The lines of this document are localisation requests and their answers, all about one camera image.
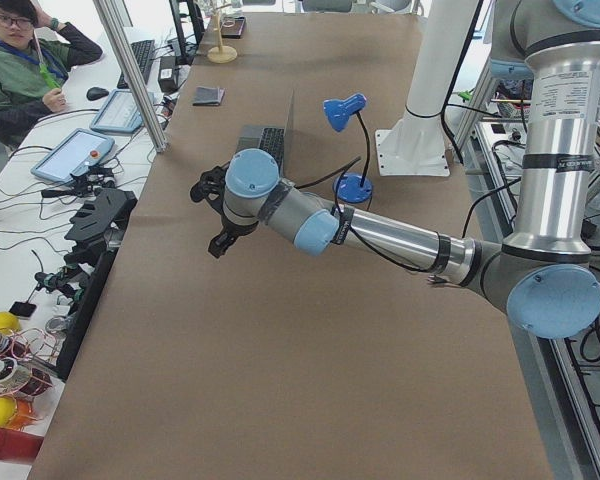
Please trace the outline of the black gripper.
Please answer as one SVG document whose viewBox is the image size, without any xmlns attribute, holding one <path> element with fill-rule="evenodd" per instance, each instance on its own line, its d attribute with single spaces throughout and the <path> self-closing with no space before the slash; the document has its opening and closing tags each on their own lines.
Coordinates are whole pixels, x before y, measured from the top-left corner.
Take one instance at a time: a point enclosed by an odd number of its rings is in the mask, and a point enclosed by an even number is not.
<svg viewBox="0 0 600 480">
<path fill-rule="evenodd" d="M 214 258 L 225 255 L 240 237 L 253 233 L 257 228 L 257 221 L 232 220 L 225 212 L 225 176 L 228 167 L 229 164 L 225 163 L 203 172 L 190 190 L 190 198 L 194 203 L 205 200 L 221 217 L 222 230 L 211 239 L 208 246 L 208 252 Z"/>
</svg>

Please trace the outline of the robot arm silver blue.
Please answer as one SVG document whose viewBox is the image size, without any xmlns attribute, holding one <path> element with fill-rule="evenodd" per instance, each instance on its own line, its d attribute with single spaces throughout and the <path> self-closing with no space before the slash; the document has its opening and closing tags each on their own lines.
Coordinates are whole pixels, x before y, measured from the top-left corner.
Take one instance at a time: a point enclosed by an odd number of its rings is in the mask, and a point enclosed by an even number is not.
<svg viewBox="0 0 600 480">
<path fill-rule="evenodd" d="M 453 238 L 304 193 L 270 154 L 247 149 L 191 189 L 194 201 L 221 216 L 210 253 L 223 255 L 263 224 L 311 255 L 347 245 L 437 274 L 540 338 L 584 330 L 600 313 L 600 283 L 581 238 L 600 102 L 600 1 L 498 2 L 491 58 L 496 69 L 522 63 L 534 76 L 515 225 L 501 243 Z"/>
</svg>

